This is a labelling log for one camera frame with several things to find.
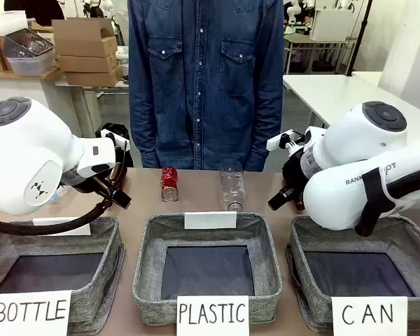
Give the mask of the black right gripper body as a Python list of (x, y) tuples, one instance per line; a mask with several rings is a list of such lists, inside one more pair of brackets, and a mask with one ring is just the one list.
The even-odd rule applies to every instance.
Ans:
[(286, 201), (293, 201), (298, 211), (304, 211), (303, 192), (308, 178), (303, 174), (300, 166), (302, 153), (294, 153), (284, 163), (282, 169), (284, 195)]

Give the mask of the clear plastic bottle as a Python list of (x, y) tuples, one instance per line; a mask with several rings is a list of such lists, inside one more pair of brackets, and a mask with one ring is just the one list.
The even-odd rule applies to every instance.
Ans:
[(246, 199), (244, 171), (240, 162), (226, 159), (220, 164), (222, 201), (228, 211), (242, 212)]

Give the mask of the crushed red can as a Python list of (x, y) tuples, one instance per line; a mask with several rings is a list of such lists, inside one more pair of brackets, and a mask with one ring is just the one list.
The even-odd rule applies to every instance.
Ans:
[(178, 173), (173, 167), (165, 167), (161, 176), (161, 196), (166, 202), (175, 202), (179, 197), (177, 188)]

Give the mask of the grey fabric basket plastic label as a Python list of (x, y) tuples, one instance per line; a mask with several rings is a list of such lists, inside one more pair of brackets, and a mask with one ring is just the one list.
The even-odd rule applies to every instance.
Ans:
[(246, 295), (249, 322), (271, 323), (283, 290), (267, 220), (238, 213), (234, 228), (191, 230), (182, 213), (148, 219), (132, 293), (147, 326), (176, 322), (179, 296)]

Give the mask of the grey fabric basket bottle label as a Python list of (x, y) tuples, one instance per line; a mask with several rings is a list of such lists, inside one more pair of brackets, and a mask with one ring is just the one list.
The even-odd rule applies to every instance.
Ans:
[(68, 336), (95, 336), (109, 316), (125, 257), (117, 218), (89, 235), (0, 233), (0, 294), (71, 291)]

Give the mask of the white paper label CAN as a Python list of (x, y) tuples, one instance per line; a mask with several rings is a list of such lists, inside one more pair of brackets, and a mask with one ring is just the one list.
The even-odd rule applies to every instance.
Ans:
[(332, 297), (334, 336), (407, 336), (407, 298)]

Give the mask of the blank white card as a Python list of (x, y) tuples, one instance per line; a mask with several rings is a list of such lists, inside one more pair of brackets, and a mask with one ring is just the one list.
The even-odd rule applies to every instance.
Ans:
[(201, 211), (184, 213), (185, 230), (235, 229), (236, 211)]
[[(76, 217), (33, 218), (32, 223), (35, 226), (59, 225), (61, 223), (72, 221), (74, 219), (76, 219)], [(77, 227), (76, 229), (72, 229), (66, 232), (51, 234), (52, 237), (54, 236), (90, 236), (90, 235), (91, 235), (90, 224), (86, 224), (86, 225)]]

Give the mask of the flat cardboard box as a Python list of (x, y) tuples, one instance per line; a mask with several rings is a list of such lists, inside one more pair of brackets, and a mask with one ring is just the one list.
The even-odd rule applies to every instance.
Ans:
[(122, 78), (122, 71), (120, 66), (116, 66), (107, 73), (66, 72), (65, 75), (69, 85), (113, 87)]
[(75, 73), (108, 73), (118, 65), (115, 55), (108, 55), (106, 57), (60, 55), (57, 60), (61, 70)]

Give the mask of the white side table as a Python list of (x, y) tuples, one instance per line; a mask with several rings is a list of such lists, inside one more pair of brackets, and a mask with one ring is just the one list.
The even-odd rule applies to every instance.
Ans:
[(92, 137), (105, 123), (130, 126), (129, 87), (83, 87), (67, 83), (55, 67), (42, 76), (16, 76), (0, 71), (0, 101), (9, 97), (37, 100), (59, 116), (79, 137)]

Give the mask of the person torso denim shirt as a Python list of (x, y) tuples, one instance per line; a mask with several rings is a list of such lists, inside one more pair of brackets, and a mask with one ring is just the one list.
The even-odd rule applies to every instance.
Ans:
[(281, 129), (283, 0), (127, 0), (129, 116), (145, 168), (261, 172)]

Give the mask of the white paper label PLASTIC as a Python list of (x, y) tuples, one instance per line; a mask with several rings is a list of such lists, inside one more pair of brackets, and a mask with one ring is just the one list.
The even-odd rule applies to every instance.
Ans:
[(249, 336), (249, 296), (179, 296), (176, 336)]

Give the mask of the clear plastic bin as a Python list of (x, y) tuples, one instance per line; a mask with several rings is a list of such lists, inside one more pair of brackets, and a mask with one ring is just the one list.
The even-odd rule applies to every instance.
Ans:
[(53, 50), (36, 57), (7, 58), (13, 73), (19, 76), (40, 76), (54, 67)]

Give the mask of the white paper label BOTTLE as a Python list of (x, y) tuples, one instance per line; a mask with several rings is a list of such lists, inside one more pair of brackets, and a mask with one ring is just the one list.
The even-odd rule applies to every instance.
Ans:
[(0, 294), (0, 336), (67, 336), (71, 291)]

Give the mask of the open cardboard box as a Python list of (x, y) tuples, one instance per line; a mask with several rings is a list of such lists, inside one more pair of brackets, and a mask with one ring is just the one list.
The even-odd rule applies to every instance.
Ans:
[(69, 17), (52, 20), (52, 28), (61, 56), (107, 57), (118, 50), (110, 19)]

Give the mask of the white background box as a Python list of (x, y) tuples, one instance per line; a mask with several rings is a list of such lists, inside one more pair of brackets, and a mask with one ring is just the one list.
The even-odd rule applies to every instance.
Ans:
[(350, 10), (316, 10), (309, 37), (319, 43), (344, 42), (349, 34), (352, 19)]

